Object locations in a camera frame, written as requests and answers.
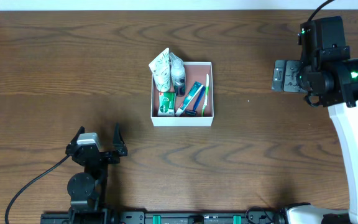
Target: clear plastic bottle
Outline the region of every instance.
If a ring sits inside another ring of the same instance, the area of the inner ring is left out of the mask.
[[[175,93],[179,97],[184,96],[186,94],[186,71],[183,60],[172,52],[169,57],[171,58],[171,78]]]

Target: blue razor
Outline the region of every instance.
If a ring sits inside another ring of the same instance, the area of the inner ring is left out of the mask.
[[[202,87],[202,89],[200,90],[200,93],[197,97],[197,100],[196,102],[194,103],[194,107],[193,107],[193,110],[185,110],[185,114],[187,115],[190,115],[190,116],[196,116],[197,115],[197,107],[204,95],[204,92],[205,92],[205,86]]]

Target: green tape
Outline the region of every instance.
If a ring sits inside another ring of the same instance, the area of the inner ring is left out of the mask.
[[[161,216],[154,215],[153,216],[153,224],[161,224]]]
[[[233,224],[241,224],[241,216],[234,215],[233,216]]]

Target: led indicator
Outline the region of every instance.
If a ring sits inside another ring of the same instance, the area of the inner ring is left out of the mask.
[[[352,78],[357,78],[358,77],[358,72],[351,72],[351,76],[352,76]]]

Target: green and white package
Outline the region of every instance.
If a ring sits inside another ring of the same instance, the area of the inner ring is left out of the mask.
[[[175,93],[160,93],[158,116],[175,116]]]

